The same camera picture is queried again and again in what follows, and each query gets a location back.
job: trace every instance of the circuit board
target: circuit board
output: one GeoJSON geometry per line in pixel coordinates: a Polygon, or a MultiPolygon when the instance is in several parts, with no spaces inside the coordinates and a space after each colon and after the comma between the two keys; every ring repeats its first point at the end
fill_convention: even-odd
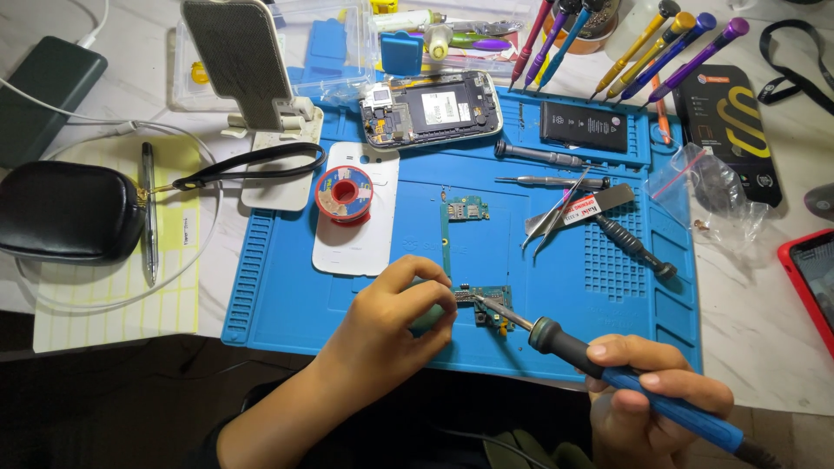
{"type": "Polygon", "coordinates": [[[359,102],[365,138],[380,150],[496,134],[503,119],[487,73],[374,83],[359,102]]]}
{"type": "MultiPolygon", "coordinates": [[[[443,246],[443,271],[452,279],[451,243],[449,241],[449,223],[490,219],[490,207],[477,195],[466,197],[446,198],[446,192],[440,192],[440,235],[443,246]]],[[[487,310],[482,304],[472,300],[472,295],[484,296],[498,301],[507,308],[513,309],[512,289],[509,285],[499,286],[470,286],[460,284],[452,287],[452,293],[458,303],[471,303],[475,307],[475,325],[496,328],[499,334],[506,335],[515,330],[515,324],[506,318],[487,310]]]]}

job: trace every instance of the hand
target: hand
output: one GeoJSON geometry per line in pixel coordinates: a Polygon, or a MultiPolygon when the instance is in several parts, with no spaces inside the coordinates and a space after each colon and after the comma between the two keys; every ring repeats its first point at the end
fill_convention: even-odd
{"type": "MultiPolygon", "coordinates": [[[[588,358],[598,365],[653,371],[640,376],[640,384],[648,391],[681,397],[723,419],[730,415],[730,388],[696,374],[673,345],[637,335],[605,335],[590,344],[588,358]]],[[[585,385],[590,394],[590,423],[600,469],[686,466],[683,450],[697,436],[668,418],[649,412],[648,398],[637,391],[615,390],[590,376],[585,378],[585,385]]]]}
{"type": "Polygon", "coordinates": [[[426,259],[406,255],[360,291],[311,365],[329,382],[342,386],[359,408],[393,390],[420,370],[452,340],[458,315],[452,283],[443,269],[426,259]],[[404,289],[418,276],[426,279],[404,289]],[[432,305],[445,314],[419,338],[409,326],[432,305]]]}

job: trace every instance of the phone frame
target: phone frame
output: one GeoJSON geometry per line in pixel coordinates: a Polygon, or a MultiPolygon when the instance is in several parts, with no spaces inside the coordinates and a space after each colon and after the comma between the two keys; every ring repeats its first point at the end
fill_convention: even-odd
{"type": "Polygon", "coordinates": [[[779,247],[777,256],[785,268],[788,278],[791,279],[793,287],[799,294],[802,304],[805,305],[808,315],[814,322],[816,330],[819,331],[822,341],[828,349],[828,353],[834,358],[834,324],[829,323],[826,316],[822,313],[819,304],[816,302],[814,292],[805,280],[802,271],[793,260],[793,255],[799,250],[806,251],[828,243],[834,243],[834,229],[831,228],[823,229],[808,236],[803,236],[798,240],[783,244],[779,247]]]}

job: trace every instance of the green power bank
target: green power bank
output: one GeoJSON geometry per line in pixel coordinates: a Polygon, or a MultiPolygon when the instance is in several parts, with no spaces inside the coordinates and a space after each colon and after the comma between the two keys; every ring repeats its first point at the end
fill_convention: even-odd
{"type": "MultiPolygon", "coordinates": [[[[15,88],[69,112],[75,111],[107,68],[107,59],[63,39],[47,36],[8,81],[15,88]]],[[[0,88],[0,167],[38,160],[68,116],[0,88]]]]}

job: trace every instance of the red phone case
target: red phone case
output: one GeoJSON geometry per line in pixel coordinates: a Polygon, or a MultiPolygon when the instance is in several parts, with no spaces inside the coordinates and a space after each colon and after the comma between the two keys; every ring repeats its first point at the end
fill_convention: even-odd
{"type": "Polygon", "coordinates": [[[816,233],[809,234],[808,236],[804,236],[798,240],[789,241],[779,247],[778,256],[779,261],[781,261],[782,265],[785,267],[785,272],[787,273],[788,278],[791,279],[793,287],[802,299],[802,304],[804,304],[805,309],[808,310],[808,315],[810,315],[811,320],[814,321],[816,330],[819,331],[822,341],[826,344],[828,353],[830,353],[831,357],[834,358],[834,331],[831,330],[825,316],[822,315],[822,311],[816,303],[814,294],[808,288],[808,285],[802,278],[802,274],[799,273],[799,269],[796,267],[796,264],[794,264],[793,259],[791,259],[791,248],[793,246],[804,243],[808,240],[813,240],[819,236],[827,235],[832,231],[834,231],[834,229],[823,229],[821,231],[817,231],[816,233]]]}

